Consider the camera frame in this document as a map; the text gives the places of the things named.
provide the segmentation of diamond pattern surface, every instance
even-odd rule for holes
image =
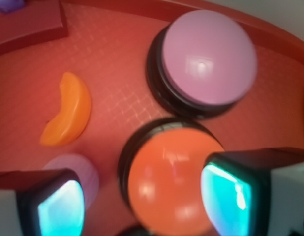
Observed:
[[[85,155],[98,169],[100,189],[86,215],[85,235],[113,235],[136,220],[117,185],[123,145],[141,125],[171,116],[152,97],[145,77],[149,46],[169,23],[64,4],[69,37],[0,56],[0,171],[41,169],[63,153]],[[227,150],[304,148],[304,67],[257,47],[257,81],[232,110],[201,121]],[[92,96],[89,123],[63,147],[43,147],[45,124],[60,109],[66,71]]]

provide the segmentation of red tray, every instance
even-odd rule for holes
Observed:
[[[171,116],[154,100],[145,76],[154,37],[195,9],[224,13],[252,38],[258,75],[229,112],[200,121],[226,150],[304,148],[304,43],[249,15],[201,0],[65,0],[69,37],[0,56],[0,171],[41,169],[59,154],[85,155],[100,176],[84,235],[114,235],[136,223],[123,203],[117,163],[141,125]],[[60,109],[59,83],[71,71],[92,95],[90,121],[63,147],[43,147],[40,135]]]

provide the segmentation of plastic toy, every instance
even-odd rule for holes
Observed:
[[[201,174],[209,219],[220,235],[304,235],[304,150],[214,153]]]
[[[60,83],[61,110],[45,127],[40,142],[46,146],[65,145],[86,127],[91,112],[91,96],[84,82],[66,72]]]
[[[204,118],[227,110],[250,90],[257,56],[234,20],[213,11],[193,11],[155,38],[147,72],[151,91],[165,108]]]
[[[24,0],[0,0],[0,13],[10,13],[24,6]]]
[[[223,151],[201,125],[182,118],[151,122],[125,145],[118,164],[122,196],[137,219],[160,235],[198,235],[211,225],[200,192],[204,161]]]
[[[73,171],[0,172],[0,235],[78,236],[84,216]]]
[[[97,169],[84,156],[79,154],[60,155],[46,164],[45,170],[68,168],[73,170],[79,177],[87,210],[97,197],[99,178]]]

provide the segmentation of purple button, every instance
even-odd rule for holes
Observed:
[[[0,13],[10,13],[24,6],[24,0],[0,0]]]
[[[226,105],[252,87],[257,57],[231,18],[199,10],[179,17],[165,34],[162,64],[170,84],[200,105]]]

